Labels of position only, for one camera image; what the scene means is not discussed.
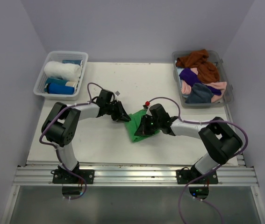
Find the green towel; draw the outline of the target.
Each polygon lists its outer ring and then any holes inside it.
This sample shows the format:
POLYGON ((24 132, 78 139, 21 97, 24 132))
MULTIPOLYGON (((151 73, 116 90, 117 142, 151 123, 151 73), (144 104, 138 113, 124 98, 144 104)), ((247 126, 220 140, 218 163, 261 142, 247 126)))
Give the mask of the green towel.
POLYGON ((145 136, 138 136, 135 135, 135 132, 137 131, 138 127, 140 126, 142 116, 144 116, 147 113, 145 109, 139 110, 133 114, 129 114, 129 117, 131 118, 131 121, 125 122, 125 128, 128 132, 128 136, 131 142, 136 143, 140 142, 146 138, 149 138, 151 136, 154 136, 158 134, 160 131, 156 130, 153 135, 145 135, 145 136))

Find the white towel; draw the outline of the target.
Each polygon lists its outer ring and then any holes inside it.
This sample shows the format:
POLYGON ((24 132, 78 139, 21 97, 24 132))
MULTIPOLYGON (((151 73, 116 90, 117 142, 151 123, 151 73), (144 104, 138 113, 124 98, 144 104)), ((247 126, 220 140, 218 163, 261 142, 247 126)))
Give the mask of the white towel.
POLYGON ((50 61, 46 63, 44 73, 48 77, 78 82, 81 77, 82 68, 75 64, 50 61))

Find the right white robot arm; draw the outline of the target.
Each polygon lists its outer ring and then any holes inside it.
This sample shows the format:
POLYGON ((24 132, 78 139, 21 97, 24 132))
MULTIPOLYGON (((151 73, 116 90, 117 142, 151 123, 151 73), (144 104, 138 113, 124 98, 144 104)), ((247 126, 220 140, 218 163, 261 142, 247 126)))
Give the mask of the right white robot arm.
POLYGON ((224 165, 242 147, 243 142, 232 128, 220 117, 206 124, 182 121, 178 116, 171 117, 161 104, 151 106, 141 117, 135 135, 149 137, 156 131, 171 136, 187 136, 200 139, 207 153, 190 169, 190 176, 196 183, 202 183, 208 172, 224 165))

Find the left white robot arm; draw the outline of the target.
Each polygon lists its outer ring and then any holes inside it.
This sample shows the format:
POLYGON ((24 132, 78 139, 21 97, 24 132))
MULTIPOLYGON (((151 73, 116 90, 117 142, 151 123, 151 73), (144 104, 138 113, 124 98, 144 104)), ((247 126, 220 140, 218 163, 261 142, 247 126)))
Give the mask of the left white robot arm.
POLYGON ((80 172, 76 169, 76 159, 72 147, 77 125, 81 120, 111 116, 114 122, 129 122, 131 118, 123 108, 121 101, 108 90, 101 90, 99 96, 87 103, 66 105, 54 104, 41 129, 39 142, 54 147, 59 167, 64 170, 63 177, 69 183, 79 180, 80 172))

